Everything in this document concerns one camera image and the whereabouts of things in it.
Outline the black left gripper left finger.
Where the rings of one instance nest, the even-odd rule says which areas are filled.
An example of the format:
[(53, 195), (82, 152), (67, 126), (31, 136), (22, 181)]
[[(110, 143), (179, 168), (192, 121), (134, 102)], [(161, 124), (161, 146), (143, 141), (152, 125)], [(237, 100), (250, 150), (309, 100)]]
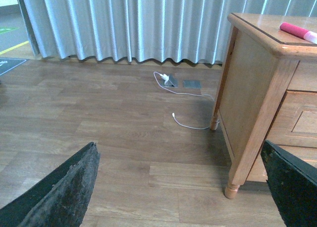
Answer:
[(2, 227), (78, 227), (94, 190), (100, 154), (90, 142), (0, 210)]

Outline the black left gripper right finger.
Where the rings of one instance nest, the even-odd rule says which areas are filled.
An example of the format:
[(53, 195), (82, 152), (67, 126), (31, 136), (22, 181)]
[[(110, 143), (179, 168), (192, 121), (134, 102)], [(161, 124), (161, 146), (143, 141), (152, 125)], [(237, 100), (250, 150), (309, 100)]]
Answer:
[(267, 183), (288, 227), (317, 225), (317, 169), (276, 144), (265, 140), (261, 158)]

